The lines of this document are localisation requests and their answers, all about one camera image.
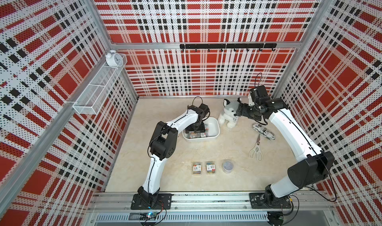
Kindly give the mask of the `round clear paper clip jar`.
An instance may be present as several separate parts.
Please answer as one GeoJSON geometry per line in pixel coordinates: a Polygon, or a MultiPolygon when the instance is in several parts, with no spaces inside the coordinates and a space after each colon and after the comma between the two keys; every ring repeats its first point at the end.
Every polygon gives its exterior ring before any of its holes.
{"type": "Polygon", "coordinates": [[[229,173],[231,173],[231,172],[233,171],[233,169],[234,169],[234,164],[233,164],[233,162],[231,162],[230,160],[225,160],[225,161],[223,162],[223,164],[222,164],[222,170],[223,170],[225,173],[229,174],[229,173]]]}

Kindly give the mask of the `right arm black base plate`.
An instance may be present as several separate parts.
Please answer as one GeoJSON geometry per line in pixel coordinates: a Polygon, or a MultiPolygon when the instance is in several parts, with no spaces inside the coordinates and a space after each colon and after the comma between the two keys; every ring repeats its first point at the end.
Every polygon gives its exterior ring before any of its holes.
{"type": "Polygon", "coordinates": [[[249,201],[252,209],[291,209],[288,196],[275,197],[271,192],[250,193],[249,201]]]}

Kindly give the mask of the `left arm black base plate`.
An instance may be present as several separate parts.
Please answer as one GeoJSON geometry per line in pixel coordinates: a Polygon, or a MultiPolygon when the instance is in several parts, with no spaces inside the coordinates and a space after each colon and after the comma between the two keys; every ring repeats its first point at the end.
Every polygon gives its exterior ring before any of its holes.
{"type": "Polygon", "coordinates": [[[159,193],[154,197],[144,197],[135,194],[130,206],[131,210],[169,210],[171,209],[172,196],[170,193],[159,193]]]}

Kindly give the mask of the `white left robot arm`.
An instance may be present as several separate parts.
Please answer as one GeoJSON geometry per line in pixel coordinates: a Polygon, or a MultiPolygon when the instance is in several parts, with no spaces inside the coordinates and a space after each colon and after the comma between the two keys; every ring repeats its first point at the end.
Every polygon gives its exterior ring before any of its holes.
{"type": "Polygon", "coordinates": [[[160,180],[166,161],[173,155],[179,133],[187,128],[199,129],[203,120],[209,116],[210,109],[206,104],[188,106],[179,117],[169,122],[158,122],[147,149],[150,166],[143,185],[138,189],[138,195],[150,207],[157,202],[160,191],[160,180]]]}

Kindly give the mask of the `white plastic storage box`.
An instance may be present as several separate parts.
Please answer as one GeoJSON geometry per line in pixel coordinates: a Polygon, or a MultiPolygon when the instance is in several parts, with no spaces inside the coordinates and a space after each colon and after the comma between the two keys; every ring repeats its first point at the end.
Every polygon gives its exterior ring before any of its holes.
{"type": "Polygon", "coordinates": [[[206,131],[204,133],[186,133],[182,132],[183,138],[190,143],[206,142],[215,140],[220,135],[220,127],[218,120],[214,117],[210,117],[204,121],[206,131]]]}

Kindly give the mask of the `square paper clip box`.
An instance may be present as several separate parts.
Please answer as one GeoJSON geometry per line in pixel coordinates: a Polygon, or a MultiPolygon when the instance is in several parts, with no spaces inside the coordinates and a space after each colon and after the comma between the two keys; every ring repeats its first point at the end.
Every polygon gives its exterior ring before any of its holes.
{"type": "Polygon", "coordinates": [[[214,161],[206,162],[206,171],[207,171],[207,175],[216,174],[216,165],[214,161]]]}

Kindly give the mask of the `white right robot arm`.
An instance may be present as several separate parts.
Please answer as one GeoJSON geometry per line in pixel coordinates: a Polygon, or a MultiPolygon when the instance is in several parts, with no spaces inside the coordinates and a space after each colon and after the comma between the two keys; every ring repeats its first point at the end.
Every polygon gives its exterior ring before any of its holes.
{"type": "Polygon", "coordinates": [[[271,204],[308,185],[332,178],[333,154],[323,151],[309,138],[281,98],[271,98],[265,87],[260,85],[250,90],[248,99],[248,103],[239,103],[236,115],[261,125],[271,122],[284,137],[297,161],[287,169],[284,178],[266,187],[266,203],[271,204]]]}

